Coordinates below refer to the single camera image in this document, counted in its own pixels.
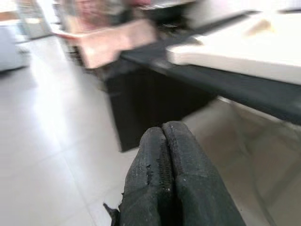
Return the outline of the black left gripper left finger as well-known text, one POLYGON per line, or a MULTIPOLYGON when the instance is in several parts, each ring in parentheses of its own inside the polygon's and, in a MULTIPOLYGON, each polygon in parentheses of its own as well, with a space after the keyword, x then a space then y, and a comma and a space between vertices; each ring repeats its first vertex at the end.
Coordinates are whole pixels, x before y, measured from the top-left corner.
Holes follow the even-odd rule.
POLYGON ((125 179, 118 209, 103 204, 111 226, 174 226, 174 179, 167 139, 161 128, 143 134, 125 179))

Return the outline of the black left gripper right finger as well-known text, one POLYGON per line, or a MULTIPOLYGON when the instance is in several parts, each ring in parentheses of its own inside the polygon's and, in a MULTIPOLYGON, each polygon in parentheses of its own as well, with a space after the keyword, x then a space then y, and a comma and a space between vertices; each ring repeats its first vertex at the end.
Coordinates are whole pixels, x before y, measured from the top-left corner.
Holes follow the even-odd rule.
POLYGON ((246 226, 217 168, 188 127, 170 121, 162 129, 173 163, 182 226, 246 226))

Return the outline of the black tablecloth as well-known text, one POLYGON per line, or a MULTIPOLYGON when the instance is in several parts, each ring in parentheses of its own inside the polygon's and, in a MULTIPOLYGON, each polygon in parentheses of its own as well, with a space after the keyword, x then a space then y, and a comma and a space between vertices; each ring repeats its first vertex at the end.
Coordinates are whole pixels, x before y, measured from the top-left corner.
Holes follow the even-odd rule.
POLYGON ((301 125, 301 86, 198 66, 176 66, 165 48, 184 37, 121 53, 105 85, 122 151, 139 145, 150 127, 179 121, 222 96, 301 125))

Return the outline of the white plastic table top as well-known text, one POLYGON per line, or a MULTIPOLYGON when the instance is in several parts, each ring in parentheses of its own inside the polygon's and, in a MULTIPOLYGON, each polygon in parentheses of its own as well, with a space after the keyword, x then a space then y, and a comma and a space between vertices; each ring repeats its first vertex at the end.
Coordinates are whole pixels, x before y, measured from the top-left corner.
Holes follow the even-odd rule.
POLYGON ((301 85, 301 12, 248 16, 166 47, 175 65, 196 65, 301 85))

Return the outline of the white chest appliance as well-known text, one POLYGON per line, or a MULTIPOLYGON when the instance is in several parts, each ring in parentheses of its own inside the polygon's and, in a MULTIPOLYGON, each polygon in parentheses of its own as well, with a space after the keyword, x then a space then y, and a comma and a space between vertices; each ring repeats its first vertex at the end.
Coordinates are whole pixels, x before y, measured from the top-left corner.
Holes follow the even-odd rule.
POLYGON ((0 21, 0 72, 30 65, 31 54, 24 45, 28 41, 18 19, 0 21))

